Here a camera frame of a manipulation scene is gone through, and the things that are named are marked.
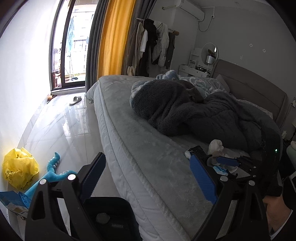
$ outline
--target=gray slipper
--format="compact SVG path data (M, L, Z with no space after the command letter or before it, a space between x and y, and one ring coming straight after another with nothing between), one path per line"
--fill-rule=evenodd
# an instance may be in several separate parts
M75 97L73 98L73 101L71 101L71 102L69 103L69 105L75 105L75 104L77 104L78 102L80 102L81 100L82 100L81 96L75 96Z

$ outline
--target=white jacket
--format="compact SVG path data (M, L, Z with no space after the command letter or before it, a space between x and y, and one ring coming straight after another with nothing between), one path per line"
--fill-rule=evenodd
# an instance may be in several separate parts
M158 34L157 44L153 49L152 61L159 57L158 65L163 67L165 65L166 51L170 43L168 37L168 26L162 22L154 21L156 33Z

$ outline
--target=dark gray blanket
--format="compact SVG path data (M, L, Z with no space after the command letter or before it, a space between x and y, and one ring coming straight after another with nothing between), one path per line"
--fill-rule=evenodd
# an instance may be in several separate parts
M198 104L172 80L143 84L132 94L130 104L164 135L192 133L203 142L219 139L224 147L246 152L261 148L261 126L280 134L275 122L256 107L238 102L225 92L213 93Z

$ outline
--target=yellow curtain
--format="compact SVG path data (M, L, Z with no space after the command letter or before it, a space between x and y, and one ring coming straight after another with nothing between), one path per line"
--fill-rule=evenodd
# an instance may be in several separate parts
M98 78L121 74L135 2L136 0L109 0L99 49Z

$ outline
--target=air conditioner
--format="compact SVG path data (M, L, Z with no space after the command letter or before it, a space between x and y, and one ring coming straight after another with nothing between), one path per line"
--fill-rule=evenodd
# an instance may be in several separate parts
M198 21L203 21L205 18L205 13L201 10L201 8L187 0L176 0L176 7L181 8L187 13L191 14Z

